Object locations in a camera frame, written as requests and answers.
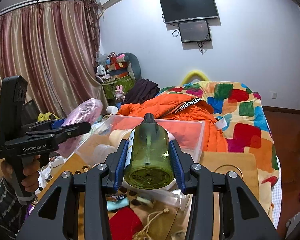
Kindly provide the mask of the person's left hand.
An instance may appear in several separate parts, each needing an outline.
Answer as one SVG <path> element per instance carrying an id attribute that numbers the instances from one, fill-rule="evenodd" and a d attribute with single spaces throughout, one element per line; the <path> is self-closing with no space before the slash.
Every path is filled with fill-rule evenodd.
<path id="1" fill-rule="evenodd" d="M 25 191 L 27 192 L 34 192 L 39 188 L 39 162 L 40 155 L 35 155 L 32 163 L 27 165 L 24 170 L 23 174 L 25 178 L 22 180 L 21 184 L 23 185 Z M 3 172 L 4 178 L 7 180 L 9 184 L 12 185 L 12 173 L 13 168 L 10 164 L 6 161 L 1 162 L 1 171 Z"/>

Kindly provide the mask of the person's left forearm sleeve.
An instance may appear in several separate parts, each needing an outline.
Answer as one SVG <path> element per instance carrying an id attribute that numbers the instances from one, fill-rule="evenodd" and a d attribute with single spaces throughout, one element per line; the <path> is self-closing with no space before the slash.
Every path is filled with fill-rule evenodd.
<path id="1" fill-rule="evenodd" d="M 0 181 L 0 239 L 15 239 L 26 216 L 29 204 L 21 205 L 13 187 L 5 178 Z"/>

